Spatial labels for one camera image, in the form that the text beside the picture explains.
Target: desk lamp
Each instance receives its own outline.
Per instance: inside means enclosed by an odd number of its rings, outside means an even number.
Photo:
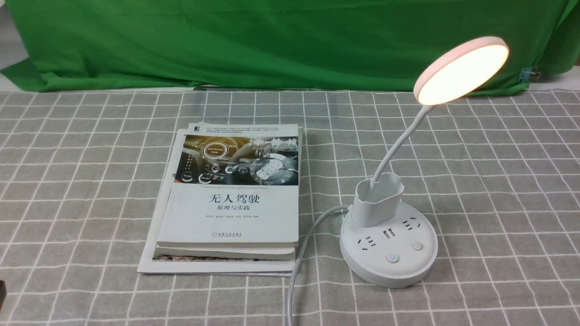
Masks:
[[[388,150],[373,177],[356,186],[354,203],[324,212],[306,233],[290,277],[289,326],[293,325],[293,286],[308,239],[316,226],[335,211],[349,211],[340,230],[340,251],[362,279],[380,287],[402,288],[427,275],[437,256],[435,230],[423,214],[401,202],[404,190],[401,178],[384,171],[429,112],[488,81],[501,69],[508,55],[509,48],[502,39],[477,38],[442,55],[421,74],[414,95],[423,108],[413,123]]]

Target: metal clip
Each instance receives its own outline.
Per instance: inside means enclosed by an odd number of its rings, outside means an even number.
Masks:
[[[521,70],[520,78],[517,80],[518,84],[528,82],[531,79],[538,79],[542,73],[538,71],[538,67],[526,67]]]

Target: publisher logo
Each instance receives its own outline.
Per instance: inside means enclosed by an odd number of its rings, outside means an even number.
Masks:
[[[241,232],[220,232],[217,233],[217,237],[218,238],[240,238],[242,236]]]

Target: power cord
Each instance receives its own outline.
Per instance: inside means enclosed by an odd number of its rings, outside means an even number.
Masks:
[[[292,296],[294,295],[294,283],[296,282],[296,276],[298,275],[298,269],[300,268],[300,264],[302,263],[302,257],[304,256],[304,251],[306,251],[306,245],[308,244],[308,239],[314,232],[314,229],[322,222],[325,218],[327,218],[330,214],[336,211],[342,210],[349,210],[350,206],[342,205],[333,207],[326,212],[322,213],[320,217],[314,222],[314,224],[310,227],[306,235],[304,236],[304,240],[302,241],[302,246],[300,246],[300,251],[298,252],[298,256],[296,257],[296,264],[294,265],[294,269],[292,270],[292,274],[290,275],[290,284],[288,285],[288,295],[286,297],[286,317],[288,319],[288,326],[294,326],[294,321],[292,319]]]

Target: green backdrop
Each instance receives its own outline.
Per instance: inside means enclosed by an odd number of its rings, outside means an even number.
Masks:
[[[2,71],[25,90],[212,84],[411,90],[469,39],[511,48],[482,88],[511,94],[523,68],[569,70],[578,0],[7,0],[30,58]]]

